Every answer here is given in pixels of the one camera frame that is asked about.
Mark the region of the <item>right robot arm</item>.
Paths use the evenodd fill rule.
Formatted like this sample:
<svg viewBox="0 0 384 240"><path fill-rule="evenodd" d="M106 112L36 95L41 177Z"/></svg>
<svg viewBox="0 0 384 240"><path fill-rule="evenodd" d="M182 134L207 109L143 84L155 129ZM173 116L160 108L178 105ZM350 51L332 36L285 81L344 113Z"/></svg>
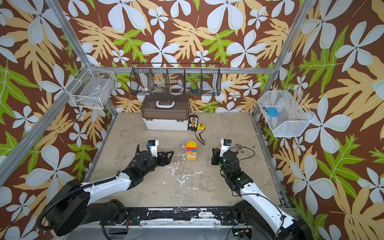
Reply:
<svg viewBox="0 0 384 240"><path fill-rule="evenodd" d="M238 152L212 149L212 165L220 167L220 174L234 197L243 200L234 205L239 223L254 228L265 240L312 240L309 225L296 220L273 203L254 181L241 170Z"/></svg>

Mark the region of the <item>yellow triangular wood block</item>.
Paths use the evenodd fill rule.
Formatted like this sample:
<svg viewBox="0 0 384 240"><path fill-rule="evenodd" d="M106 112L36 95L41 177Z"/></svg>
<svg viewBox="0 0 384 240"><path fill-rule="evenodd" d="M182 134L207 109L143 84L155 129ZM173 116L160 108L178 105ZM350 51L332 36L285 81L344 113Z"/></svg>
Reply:
<svg viewBox="0 0 384 240"><path fill-rule="evenodd" d="M187 148L197 148L197 143L194 141L189 141L188 143L186 143L186 147Z"/></svg>

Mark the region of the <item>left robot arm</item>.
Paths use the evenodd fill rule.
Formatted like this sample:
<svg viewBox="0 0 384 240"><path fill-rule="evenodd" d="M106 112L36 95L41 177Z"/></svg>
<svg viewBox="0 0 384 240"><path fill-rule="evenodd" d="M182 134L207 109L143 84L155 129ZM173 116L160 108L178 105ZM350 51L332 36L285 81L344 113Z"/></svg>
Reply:
<svg viewBox="0 0 384 240"><path fill-rule="evenodd" d="M98 203L98 200L136 187L156 167L169 165L173 155L173 151L159 152L154 157L150 151L136 151L127 168L115 176L82 184L76 180L69 181L44 207L37 217L36 227L64 236L88 223L124 223L127 208L123 203L119 200Z"/></svg>

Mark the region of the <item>red arch wood block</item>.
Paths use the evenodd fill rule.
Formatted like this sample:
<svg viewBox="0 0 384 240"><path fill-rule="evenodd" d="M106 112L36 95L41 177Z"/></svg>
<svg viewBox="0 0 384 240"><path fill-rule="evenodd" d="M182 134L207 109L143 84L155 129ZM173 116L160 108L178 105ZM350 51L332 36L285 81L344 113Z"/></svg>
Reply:
<svg viewBox="0 0 384 240"><path fill-rule="evenodd" d="M197 152L197 148L189 148L189 147L186 147L186 152L189 153L189 152Z"/></svg>

